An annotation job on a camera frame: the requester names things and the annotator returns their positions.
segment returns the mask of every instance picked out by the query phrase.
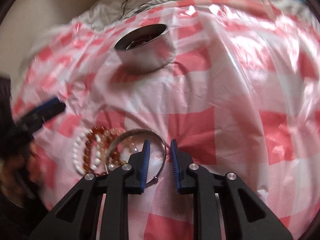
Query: red and white checkered tablecloth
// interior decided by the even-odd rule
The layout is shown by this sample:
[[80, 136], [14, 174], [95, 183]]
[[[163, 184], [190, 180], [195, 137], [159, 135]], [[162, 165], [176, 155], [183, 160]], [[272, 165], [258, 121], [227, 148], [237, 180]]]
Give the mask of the red and white checkered tablecloth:
[[[127, 75], [114, 44], [155, 23], [169, 26], [174, 61]], [[53, 95], [67, 104], [36, 135], [42, 199], [51, 208], [80, 179], [72, 149], [83, 131], [148, 128], [210, 171], [237, 173], [297, 239], [320, 207], [319, 42], [267, 0], [170, 2], [99, 33], [71, 25], [36, 55], [14, 104], [16, 116]], [[192, 199], [177, 194], [168, 157], [159, 183], [129, 198], [129, 236], [186, 240], [192, 230]]]

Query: metal bowl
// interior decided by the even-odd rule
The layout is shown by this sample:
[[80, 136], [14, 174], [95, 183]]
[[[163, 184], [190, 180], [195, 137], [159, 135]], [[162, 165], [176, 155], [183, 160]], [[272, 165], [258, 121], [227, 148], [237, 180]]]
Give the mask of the metal bowl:
[[147, 74], [165, 67], [176, 52], [165, 24], [136, 29], [122, 37], [114, 48], [124, 70], [131, 75]]

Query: metal bangle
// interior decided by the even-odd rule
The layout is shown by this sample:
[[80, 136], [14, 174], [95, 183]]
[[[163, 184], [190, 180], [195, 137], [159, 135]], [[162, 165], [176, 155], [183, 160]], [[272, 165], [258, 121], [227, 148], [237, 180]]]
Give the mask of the metal bangle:
[[106, 168], [106, 171], [108, 170], [107, 168], [107, 160], [109, 158], [109, 155], [112, 151], [114, 151], [117, 147], [117, 145], [122, 142], [123, 140], [127, 139], [128, 137], [130, 136], [133, 136], [133, 135], [140, 135], [140, 134], [148, 134], [148, 135], [152, 135], [152, 136], [155, 136], [156, 138], [158, 138], [160, 141], [161, 141], [161, 144], [163, 146], [163, 150], [164, 150], [164, 156], [163, 156], [163, 160], [162, 160], [162, 164], [161, 164], [161, 167], [158, 171], [158, 173], [156, 174], [156, 176], [153, 177], [153, 179], [151, 179], [149, 182], [147, 182], [146, 184], [146, 187], [149, 187], [153, 184], [156, 184], [158, 182], [158, 177], [160, 176], [160, 173], [163, 169], [163, 166], [164, 166], [164, 162], [165, 162], [165, 158], [167, 156], [167, 147], [165, 145], [165, 142], [164, 140], [158, 135], [156, 134], [154, 131], [151, 131], [151, 130], [148, 130], [148, 129], [132, 129], [132, 130], [129, 130], [123, 134], [121, 134], [119, 137], [117, 137], [116, 139], [114, 139], [112, 141], [112, 143], [109, 145], [109, 149], [106, 153], [106, 158], [105, 158], [105, 168]]

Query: beige wall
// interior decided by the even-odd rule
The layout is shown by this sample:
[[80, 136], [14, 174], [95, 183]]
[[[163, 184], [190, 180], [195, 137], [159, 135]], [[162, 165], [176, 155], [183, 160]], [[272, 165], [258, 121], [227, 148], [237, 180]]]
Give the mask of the beige wall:
[[23, 57], [41, 33], [69, 22], [97, 0], [16, 0], [0, 25], [0, 71], [18, 82]]

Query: checkered tablecloth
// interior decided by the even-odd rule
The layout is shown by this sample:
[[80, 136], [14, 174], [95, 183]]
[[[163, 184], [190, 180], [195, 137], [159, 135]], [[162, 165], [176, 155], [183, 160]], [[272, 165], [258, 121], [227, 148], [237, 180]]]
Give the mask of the checkered tablecloth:
[[[169, 26], [174, 61], [127, 75], [114, 44], [155, 23]], [[71, 25], [36, 55], [14, 104], [16, 116], [53, 95], [67, 105], [36, 134], [46, 206], [80, 179], [80, 133], [148, 128], [210, 171], [237, 173], [297, 239], [320, 204], [319, 41], [267, 0], [170, 2], [99, 33]], [[153, 150], [153, 167], [161, 154]], [[159, 183], [129, 198], [130, 239], [186, 240], [192, 231], [192, 198], [177, 194], [167, 158]]]

